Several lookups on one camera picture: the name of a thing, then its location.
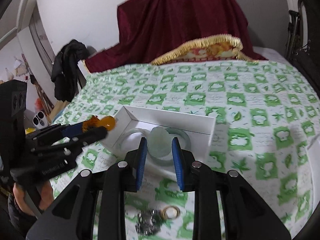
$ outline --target hanging black coat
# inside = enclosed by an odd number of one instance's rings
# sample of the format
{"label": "hanging black coat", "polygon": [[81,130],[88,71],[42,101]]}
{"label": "hanging black coat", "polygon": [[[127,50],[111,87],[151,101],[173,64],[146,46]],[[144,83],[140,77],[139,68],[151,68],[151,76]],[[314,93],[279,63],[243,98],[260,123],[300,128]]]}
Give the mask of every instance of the hanging black coat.
{"label": "hanging black coat", "polygon": [[76,40],[65,45],[54,59],[51,81],[57,100],[71,102],[77,90],[78,61],[89,57],[86,46]]}

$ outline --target human hand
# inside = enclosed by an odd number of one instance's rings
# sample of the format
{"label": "human hand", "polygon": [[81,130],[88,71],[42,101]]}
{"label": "human hand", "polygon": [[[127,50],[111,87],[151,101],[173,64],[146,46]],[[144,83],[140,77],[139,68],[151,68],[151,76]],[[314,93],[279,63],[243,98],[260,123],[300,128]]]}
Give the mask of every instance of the human hand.
{"label": "human hand", "polygon": [[[34,213],[24,201],[25,193],[23,189],[16,183],[13,186],[13,194],[21,211],[30,216],[34,216]],[[43,184],[40,196],[41,201],[39,203],[39,208],[41,210],[46,210],[53,202],[53,189],[49,181]]]}

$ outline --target green and white tablecloth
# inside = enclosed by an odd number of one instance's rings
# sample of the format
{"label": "green and white tablecloth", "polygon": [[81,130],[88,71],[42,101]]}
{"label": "green and white tablecloth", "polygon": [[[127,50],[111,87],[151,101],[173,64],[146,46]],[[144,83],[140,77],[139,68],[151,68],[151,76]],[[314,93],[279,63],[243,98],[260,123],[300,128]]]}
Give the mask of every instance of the green and white tablecloth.
{"label": "green and white tablecloth", "polygon": [[[238,170],[292,237],[310,217],[313,187],[305,148],[320,132],[320,105],[294,67],[269,61],[134,64],[86,78],[86,86],[55,123],[115,115],[122,105],[217,115],[207,164],[221,172]],[[82,169],[102,171],[115,162],[117,157],[100,143],[85,147],[78,168],[52,180],[55,196]],[[134,229],[138,210],[170,204],[181,208],[181,216],[149,238],[191,239],[194,194],[180,192],[176,183],[145,173],[141,190],[128,194],[125,204],[128,240],[143,239]]]}

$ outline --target red velvet cover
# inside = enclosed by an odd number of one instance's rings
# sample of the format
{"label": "red velvet cover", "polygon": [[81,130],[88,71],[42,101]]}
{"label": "red velvet cover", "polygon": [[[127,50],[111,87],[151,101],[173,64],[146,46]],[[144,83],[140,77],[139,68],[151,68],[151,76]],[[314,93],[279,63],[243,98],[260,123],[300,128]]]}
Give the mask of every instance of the red velvet cover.
{"label": "red velvet cover", "polygon": [[119,43],[85,61],[92,72],[149,63],[186,41],[228,33],[252,50],[248,22],[235,0],[129,0],[118,6]]}

